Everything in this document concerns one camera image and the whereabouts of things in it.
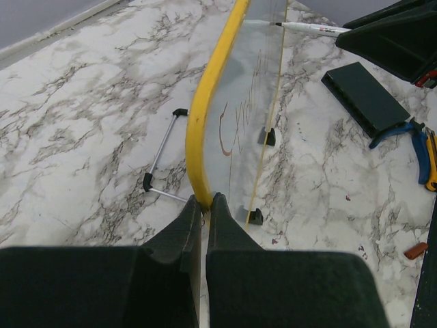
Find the red marker cap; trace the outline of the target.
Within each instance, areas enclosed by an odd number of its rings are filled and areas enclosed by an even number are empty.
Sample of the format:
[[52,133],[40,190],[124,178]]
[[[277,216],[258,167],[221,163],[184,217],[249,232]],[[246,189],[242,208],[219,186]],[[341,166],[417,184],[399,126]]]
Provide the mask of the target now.
[[428,244],[424,242],[420,242],[416,244],[414,247],[411,247],[407,251],[404,252],[405,257],[409,260],[414,260],[418,258],[420,255],[425,253],[428,249]]

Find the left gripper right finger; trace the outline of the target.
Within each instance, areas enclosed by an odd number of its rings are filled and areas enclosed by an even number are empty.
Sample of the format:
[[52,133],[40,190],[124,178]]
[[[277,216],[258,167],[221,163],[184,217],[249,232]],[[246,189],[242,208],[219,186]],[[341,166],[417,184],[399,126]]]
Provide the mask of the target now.
[[211,327],[387,327],[373,275],[358,256],[260,247],[226,197],[211,207],[206,255]]

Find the yellow framed whiteboard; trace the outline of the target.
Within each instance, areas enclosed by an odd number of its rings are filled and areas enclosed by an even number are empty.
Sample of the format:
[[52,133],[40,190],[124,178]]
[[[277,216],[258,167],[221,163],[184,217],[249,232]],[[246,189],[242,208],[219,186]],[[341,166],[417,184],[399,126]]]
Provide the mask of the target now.
[[186,171],[197,201],[217,193],[232,217],[261,225],[254,204],[264,152],[276,143],[286,1],[237,1],[195,91],[188,114]]

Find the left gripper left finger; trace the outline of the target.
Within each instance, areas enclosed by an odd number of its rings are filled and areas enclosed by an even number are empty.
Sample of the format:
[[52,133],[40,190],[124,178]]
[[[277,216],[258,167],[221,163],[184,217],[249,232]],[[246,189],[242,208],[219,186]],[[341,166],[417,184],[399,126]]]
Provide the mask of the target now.
[[201,209],[142,245],[1,250],[2,327],[197,327]]

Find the white marker pen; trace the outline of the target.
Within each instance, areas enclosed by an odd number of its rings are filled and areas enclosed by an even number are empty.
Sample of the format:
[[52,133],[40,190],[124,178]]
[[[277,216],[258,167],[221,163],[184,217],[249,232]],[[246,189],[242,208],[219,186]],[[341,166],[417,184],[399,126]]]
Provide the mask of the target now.
[[305,34],[313,34],[319,36],[328,36],[333,38],[337,38],[340,34],[350,31],[350,29],[346,29],[342,27],[332,27],[327,25],[317,25],[317,24],[308,24],[308,23],[297,23],[297,22],[274,23],[274,25],[295,32],[301,32]]

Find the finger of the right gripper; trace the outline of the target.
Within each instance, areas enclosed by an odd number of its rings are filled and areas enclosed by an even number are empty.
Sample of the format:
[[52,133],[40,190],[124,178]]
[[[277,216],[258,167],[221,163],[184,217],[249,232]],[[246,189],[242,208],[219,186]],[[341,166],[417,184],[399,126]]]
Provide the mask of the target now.
[[411,84],[436,83],[435,1],[399,1],[343,27],[337,47]]

